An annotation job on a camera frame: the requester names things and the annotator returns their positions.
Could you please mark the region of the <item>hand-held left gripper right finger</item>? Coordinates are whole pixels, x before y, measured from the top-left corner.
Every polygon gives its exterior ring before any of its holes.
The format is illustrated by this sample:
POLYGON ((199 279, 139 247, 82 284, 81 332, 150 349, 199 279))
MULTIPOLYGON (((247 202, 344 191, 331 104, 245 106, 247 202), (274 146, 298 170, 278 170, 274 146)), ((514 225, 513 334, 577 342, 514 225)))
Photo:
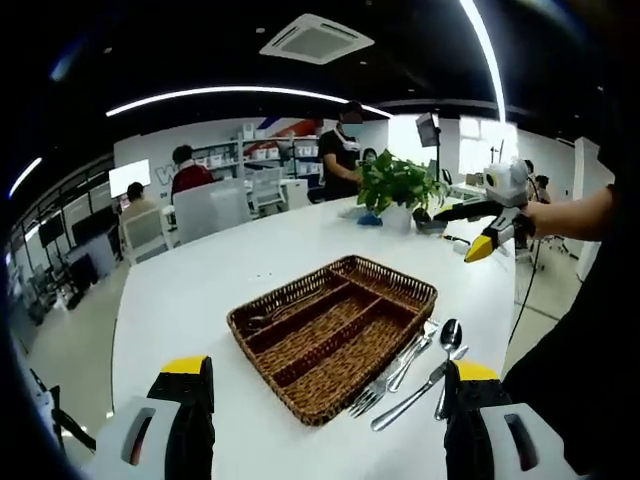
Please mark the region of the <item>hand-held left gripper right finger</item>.
POLYGON ((562 438, 529 405, 514 403, 497 374, 447 363, 442 418, 449 479, 577 479, 562 438))

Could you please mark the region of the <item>person's right hand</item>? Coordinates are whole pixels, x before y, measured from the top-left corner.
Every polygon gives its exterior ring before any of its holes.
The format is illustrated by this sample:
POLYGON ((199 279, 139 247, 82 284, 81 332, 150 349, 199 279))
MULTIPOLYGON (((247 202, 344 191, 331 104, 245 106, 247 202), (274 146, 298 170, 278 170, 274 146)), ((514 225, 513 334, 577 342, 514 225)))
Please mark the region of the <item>person's right hand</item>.
POLYGON ((550 227, 547 218, 549 207, 549 204, 529 202, 521 209, 524 230, 529 238, 542 238, 549 235, 550 227))

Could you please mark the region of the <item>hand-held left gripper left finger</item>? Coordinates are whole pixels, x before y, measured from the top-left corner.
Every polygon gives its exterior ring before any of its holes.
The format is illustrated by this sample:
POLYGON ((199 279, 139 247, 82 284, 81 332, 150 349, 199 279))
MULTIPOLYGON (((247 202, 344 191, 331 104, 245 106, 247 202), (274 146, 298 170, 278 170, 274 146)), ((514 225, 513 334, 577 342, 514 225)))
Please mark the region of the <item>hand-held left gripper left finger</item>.
POLYGON ((118 409, 96 437, 89 479, 210 479, 215 430, 206 355, 166 364, 145 396, 118 409))

